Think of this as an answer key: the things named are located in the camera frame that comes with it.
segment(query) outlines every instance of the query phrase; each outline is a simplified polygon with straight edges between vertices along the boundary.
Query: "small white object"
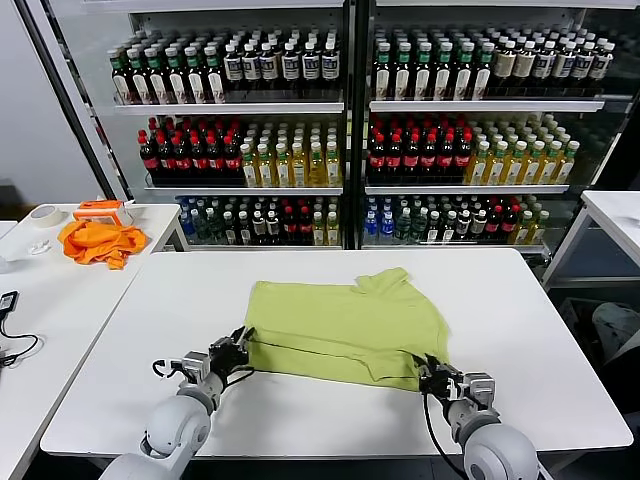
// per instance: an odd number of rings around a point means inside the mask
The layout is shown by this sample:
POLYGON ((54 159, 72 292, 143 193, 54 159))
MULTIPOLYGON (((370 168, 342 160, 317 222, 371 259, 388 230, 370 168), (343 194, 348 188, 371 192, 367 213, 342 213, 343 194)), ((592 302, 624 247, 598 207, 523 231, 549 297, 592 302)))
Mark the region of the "small white object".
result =
POLYGON ((29 214, 29 220, 39 228, 57 225, 64 218, 64 213, 54 205, 40 205, 29 214))

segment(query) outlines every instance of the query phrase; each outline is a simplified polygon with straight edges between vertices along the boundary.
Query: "orange object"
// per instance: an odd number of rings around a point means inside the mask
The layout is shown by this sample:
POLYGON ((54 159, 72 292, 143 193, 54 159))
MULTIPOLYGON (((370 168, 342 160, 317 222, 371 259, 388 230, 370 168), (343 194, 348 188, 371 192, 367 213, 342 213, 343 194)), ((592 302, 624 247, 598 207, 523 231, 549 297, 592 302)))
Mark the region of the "orange object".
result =
POLYGON ((139 228, 97 222, 71 222, 58 235, 64 254, 76 263, 107 262, 110 269, 121 270, 127 257, 141 252, 147 237, 139 228))

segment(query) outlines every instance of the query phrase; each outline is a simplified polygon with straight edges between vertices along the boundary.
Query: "refrigerator shelf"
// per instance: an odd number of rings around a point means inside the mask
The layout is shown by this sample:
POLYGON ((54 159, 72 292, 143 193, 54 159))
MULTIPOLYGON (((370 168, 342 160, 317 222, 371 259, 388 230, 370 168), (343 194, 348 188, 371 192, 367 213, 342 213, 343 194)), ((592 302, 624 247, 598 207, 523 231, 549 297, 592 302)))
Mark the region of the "refrigerator shelf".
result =
POLYGON ((569 185, 366 185, 367 195, 518 195, 518 194, 550 194, 563 193, 569 185))
POLYGON ((372 112, 597 112, 601 100, 373 100, 372 112))

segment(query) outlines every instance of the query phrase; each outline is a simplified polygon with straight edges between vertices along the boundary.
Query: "bottle label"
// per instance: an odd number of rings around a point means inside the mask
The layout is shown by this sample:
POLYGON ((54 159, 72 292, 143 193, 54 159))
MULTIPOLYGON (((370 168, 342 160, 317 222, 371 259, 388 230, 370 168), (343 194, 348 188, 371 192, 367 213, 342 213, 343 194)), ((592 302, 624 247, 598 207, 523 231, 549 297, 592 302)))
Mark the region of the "bottle label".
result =
POLYGON ((489 179, 487 180, 487 185, 498 185, 498 180, 500 178, 500 173, 502 173, 502 163, 494 163, 491 167, 491 172, 489 172, 489 179))
POLYGON ((171 75, 169 75, 169 81, 171 82, 173 92, 176 95, 176 102, 187 103, 187 92, 185 91, 182 77, 177 73, 172 73, 171 75))
POLYGON ((158 103, 160 105, 166 105, 169 103, 169 96, 167 95, 167 89, 164 86, 164 79, 154 73, 149 78, 151 80, 151 85, 153 85, 153 89, 156 92, 156 98, 158 99, 158 103))
POLYGON ((327 164, 327 181, 329 182, 329 187, 339 187, 338 180, 339 177, 339 167, 337 163, 328 163, 327 164))
POLYGON ((256 171, 251 165, 245 165, 242 170, 244 171, 244 178, 247 181, 247 187, 255 188, 258 186, 256 180, 256 171))
POLYGON ((575 55, 558 54, 551 76, 555 78, 567 78, 571 73, 575 61, 575 55))
POLYGON ((402 159, 402 164, 405 167, 415 167, 416 165, 418 165, 418 156, 405 155, 402 159))
POLYGON ((496 56, 496 63, 493 66, 493 74, 496 77, 507 78, 511 75, 513 71, 513 64, 516 61, 516 56, 507 53, 498 53, 496 56))
POLYGON ((125 78, 122 75, 114 75, 113 84, 116 86, 120 103, 129 105, 131 103, 131 92, 129 91, 129 86, 125 78))
POLYGON ((224 103, 224 88, 222 87, 222 78, 219 73, 210 73, 207 75, 209 79, 209 86, 211 87, 211 93, 213 94, 213 101, 215 103, 224 103))
POLYGON ((239 82, 242 80, 242 60, 240 58, 225 58, 224 70, 229 81, 239 82))
POLYGON ((384 167, 385 158, 384 157, 374 157, 373 155, 369 155, 369 164, 373 168, 382 168, 384 167))
POLYGON ((489 77, 491 76, 491 71, 487 68, 483 70, 478 70, 478 74, 476 75, 476 83, 473 86, 473 95, 471 97, 472 100, 482 100, 484 98, 484 93, 487 89, 487 83, 489 82, 489 77))
POLYGON ((399 167, 400 166, 400 157, 387 157, 387 167, 399 167))
POLYGON ((271 168, 269 167, 269 165, 260 165, 260 176, 262 176, 263 187, 273 187, 273 182, 271 180, 271 168))
POLYGON ((242 243, 244 245, 251 243, 251 232, 249 230, 240 230, 240 236, 242 237, 242 243))
POLYGON ((289 186, 289 165, 278 165, 278 179, 281 187, 289 186))
POLYGON ((409 85, 409 70, 399 70, 396 74, 395 100, 404 100, 409 85))
POLYGON ((262 69, 262 78, 265 80, 276 80, 278 78, 276 57, 260 57, 260 68, 262 69))
POLYGON ((302 165, 294 165, 293 166, 293 178, 295 180, 295 187, 300 188, 304 187, 304 166, 302 165))
POLYGON ((593 57, 591 55, 576 55, 576 63, 571 71, 571 77, 577 80, 586 78, 592 63, 593 57))
POLYGON ((144 77, 142 75, 134 75, 133 83, 136 86, 136 90, 138 90, 140 101, 145 105, 151 105, 151 94, 149 93, 147 82, 144 77))
POLYGON ((436 157, 425 157, 425 156, 420 157, 420 166, 423 168, 433 167, 435 163, 436 163, 436 157))
POLYGON ((320 58, 318 55, 302 57, 302 76, 307 80, 320 78, 320 58))
POLYGON ((482 174, 484 173, 484 168, 487 166, 486 163, 476 163, 473 166, 473 172, 471 173, 471 181, 469 185, 480 185, 482 183, 482 174))
POLYGON ((567 181, 567 177, 569 176, 569 172, 572 168, 573 163, 565 163, 562 168, 560 168, 558 178, 556 178, 556 185, 562 185, 567 181))
POLYGON ((589 70, 589 78, 593 80, 602 80, 609 69, 609 63, 611 62, 610 55, 598 55, 593 61, 593 66, 589 70))
POLYGON ((531 73, 535 59, 535 55, 518 54, 516 63, 513 65, 512 75, 514 77, 527 78, 531 73))
POLYGON ((520 173, 521 164, 512 163, 509 167, 509 171, 507 172, 507 178, 505 179, 505 185, 515 185, 516 179, 518 178, 518 173, 520 173))
POLYGON ((447 155, 438 155, 436 158, 436 163, 438 164, 439 167, 448 167, 449 165, 451 165, 451 161, 453 160, 453 158, 451 156, 447 156, 447 155))
POLYGON ((189 83, 191 84, 191 90, 193 91, 193 99, 196 103, 204 103, 204 88, 202 86, 202 78, 197 73, 189 74, 189 83))
POLYGON ((325 80, 335 80, 340 76, 340 56, 339 55, 323 55, 322 56, 322 78, 325 80))
POLYGON ((527 171, 524 172, 524 177, 522 178, 523 185, 531 185, 533 183, 533 177, 535 177, 538 172, 538 166, 538 162, 529 164, 527 171))
POLYGON ((442 234, 442 243, 449 243, 453 238, 453 230, 445 230, 442 234))
POLYGON ((287 80, 300 78, 300 60, 298 57, 282 57, 283 76, 287 80))
POLYGON ((387 99, 387 88, 389 87, 389 71, 378 70, 376 73, 376 100, 387 99))
POLYGON ((313 231, 313 244, 316 247, 324 245, 324 230, 317 229, 313 231))
POLYGON ((433 100, 440 101, 447 94, 447 84, 449 83, 449 70, 440 70, 436 75, 436 85, 433 92, 433 100))
POLYGON ((464 155, 456 155, 455 158, 453 159, 453 162, 455 164, 456 167, 466 167, 467 165, 469 165, 469 156, 464 156, 464 155))
POLYGON ((453 99, 456 101, 464 100, 467 93, 467 86, 471 78, 471 70, 460 70, 456 79, 455 90, 453 91, 453 99))
POLYGON ((416 84, 414 88, 414 100, 424 100, 427 96, 427 87, 429 86, 429 70, 420 70, 416 75, 416 84))
POLYGON ((513 241, 514 245, 522 245, 524 243, 524 239, 527 238, 527 234, 529 233, 528 228, 521 228, 518 230, 516 234, 516 238, 513 241))
POLYGON ((242 69, 247 80, 260 80, 260 59, 258 57, 242 57, 242 69))
POLYGON ((438 230, 429 230, 427 232, 427 243, 433 243, 438 238, 438 230))

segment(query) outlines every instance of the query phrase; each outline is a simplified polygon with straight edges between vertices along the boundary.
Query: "juice bottle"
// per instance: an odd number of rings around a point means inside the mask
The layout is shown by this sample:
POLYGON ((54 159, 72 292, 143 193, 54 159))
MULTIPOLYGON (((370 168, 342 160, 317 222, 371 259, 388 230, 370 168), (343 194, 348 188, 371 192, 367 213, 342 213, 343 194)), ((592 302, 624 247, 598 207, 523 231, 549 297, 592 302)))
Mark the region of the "juice bottle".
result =
POLYGON ((338 144, 336 142, 327 142, 327 179, 329 187, 339 187, 342 183, 340 176, 338 144))
POLYGON ((560 155, 561 148, 562 144, 557 140, 552 141, 547 147, 547 154, 540 163, 538 173, 533 179, 533 183, 535 185, 549 184, 551 175, 555 172, 556 167, 558 166, 558 156, 560 155))
POLYGON ((307 168, 307 162, 305 161, 304 151, 302 149, 302 143, 294 142, 292 148, 293 186, 296 188, 306 187, 309 178, 309 172, 307 168))
POLYGON ((551 177, 551 183, 554 185, 563 185, 567 181, 567 176, 573 165, 575 164, 575 156, 576 152, 580 148, 580 142, 576 142, 572 140, 567 145, 567 149, 564 152, 563 158, 558 162, 558 166, 556 167, 556 171, 553 172, 553 176, 551 177))
POLYGON ((520 175, 516 181, 518 185, 533 185, 533 179, 538 173, 542 160, 544 160, 544 142, 536 140, 531 146, 529 158, 522 165, 520 175))
POLYGON ((327 186, 327 167, 322 158, 320 142, 311 144, 311 159, 309 162, 309 183, 312 187, 327 186))
POLYGON ((481 141, 478 144, 478 152, 475 158, 469 162, 465 181, 467 185, 482 185, 482 177, 487 167, 487 153, 489 152, 489 142, 481 141))

